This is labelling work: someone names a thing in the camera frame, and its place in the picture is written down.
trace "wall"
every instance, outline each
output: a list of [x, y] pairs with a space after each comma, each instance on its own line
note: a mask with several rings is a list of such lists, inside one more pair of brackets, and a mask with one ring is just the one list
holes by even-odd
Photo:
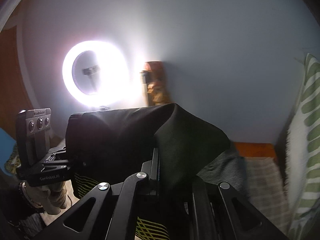
[[[276, 142], [302, 80], [298, 61], [320, 57], [320, 27], [302, 0], [24, 0], [21, 13], [30, 82], [60, 136], [72, 113], [90, 110], [62, 79], [81, 41], [116, 45], [132, 82], [142, 62], [162, 60], [172, 99], [243, 142]], [[111, 107], [143, 106], [138, 90]]]

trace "white light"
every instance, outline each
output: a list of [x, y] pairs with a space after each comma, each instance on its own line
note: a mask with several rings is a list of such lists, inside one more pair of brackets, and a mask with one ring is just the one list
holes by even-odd
[[[95, 52], [100, 67], [101, 87], [94, 95], [81, 92], [72, 77], [74, 61], [88, 50]], [[122, 99], [129, 82], [128, 68], [123, 55], [115, 46], [103, 41], [84, 41], [74, 46], [63, 61], [62, 76], [70, 94], [87, 106], [108, 106]]]

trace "blue fabric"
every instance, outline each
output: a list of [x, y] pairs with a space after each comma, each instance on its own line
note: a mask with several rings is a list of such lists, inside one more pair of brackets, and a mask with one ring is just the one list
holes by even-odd
[[11, 176], [12, 174], [8, 173], [5, 170], [4, 164], [9, 159], [15, 143], [16, 141], [3, 129], [0, 128], [0, 167], [1, 170], [9, 176]]

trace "metal screw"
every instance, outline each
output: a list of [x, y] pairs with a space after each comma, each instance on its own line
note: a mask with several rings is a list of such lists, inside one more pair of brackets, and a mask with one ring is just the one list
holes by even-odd
[[230, 188], [230, 185], [229, 185], [229, 183], [227, 183], [227, 182], [222, 182], [222, 183], [220, 183], [220, 188], [222, 188], [222, 189], [229, 189], [229, 188]]
[[106, 190], [108, 187], [109, 187], [109, 185], [106, 182], [99, 183], [99, 185], [98, 185], [98, 189], [100, 189], [100, 190]]
[[147, 174], [145, 172], [138, 172], [137, 173], [137, 177], [139, 179], [144, 179], [147, 176]]

